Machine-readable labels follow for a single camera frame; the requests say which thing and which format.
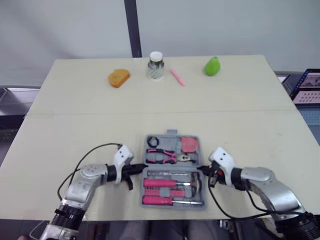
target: orange toy bread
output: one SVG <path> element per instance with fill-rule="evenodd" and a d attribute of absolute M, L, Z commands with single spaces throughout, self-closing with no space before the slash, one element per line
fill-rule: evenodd
<path fill-rule="evenodd" d="M 116 69 L 108 76 L 108 81 L 113 87 L 119 88 L 129 77 L 127 69 Z"/>

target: pink-handled pliers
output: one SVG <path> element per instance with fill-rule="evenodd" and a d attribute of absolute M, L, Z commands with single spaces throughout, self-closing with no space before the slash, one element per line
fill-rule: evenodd
<path fill-rule="evenodd" d="M 175 151 L 169 151 L 159 148 L 150 148 L 146 150 L 147 153 L 160 153 L 170 156 L 169 158 L 163 160 L 155 160 L 155 159 L 147 159 L 146 162 L 148 164 L 175 164 L 177 161 L 187 162 L 191 161 L 191 158 L 187 155 L 176 154 Z"/>

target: white curtain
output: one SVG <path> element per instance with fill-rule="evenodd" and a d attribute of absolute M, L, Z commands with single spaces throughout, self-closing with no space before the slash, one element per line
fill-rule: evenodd
<path fill-rule="evenodd" d="M 138 0 L 142 56 L 254 55 L 320 68 L 320 0 Z"/>
<path fill-rule="evenodd" d="M 131 57 L 123 0 L 1 0 L 0 87 L 39 87 L 55 59 Z"/>

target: white jar lid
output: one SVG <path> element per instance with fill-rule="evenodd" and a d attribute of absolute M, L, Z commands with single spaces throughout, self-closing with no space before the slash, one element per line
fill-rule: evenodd
<path fill-rule="evenodd" d="M 163 59 L 163 54 L 160 51 L 153 51 L 150 53 L 149 57 L 153 62 L 160 62 Z"/>

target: green toy fruit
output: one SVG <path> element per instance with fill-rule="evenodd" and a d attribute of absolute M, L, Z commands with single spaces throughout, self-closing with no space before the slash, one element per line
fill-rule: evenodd
<path fill-rule="evenodd" d="M 220 70 L 220 62 L 217 56 L 214 56 L 213 58 L 208 61 L 208 63 L 204 67 L 205 74 L 209 76 L 213 76 L 217 74 Z"/>

